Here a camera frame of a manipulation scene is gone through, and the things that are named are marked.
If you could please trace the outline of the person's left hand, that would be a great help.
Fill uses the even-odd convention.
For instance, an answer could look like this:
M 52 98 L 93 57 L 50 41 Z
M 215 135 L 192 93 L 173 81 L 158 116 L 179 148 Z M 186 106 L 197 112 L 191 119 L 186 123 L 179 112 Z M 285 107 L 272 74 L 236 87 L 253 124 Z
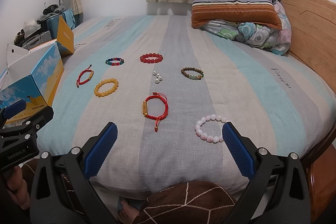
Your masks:
M 7 179 L 7 186 L 7 191 L 14 203 L 23 210 L 28 209 L 30 207 L 30 196 L 20 166 L 13 168 L 11 175 Z

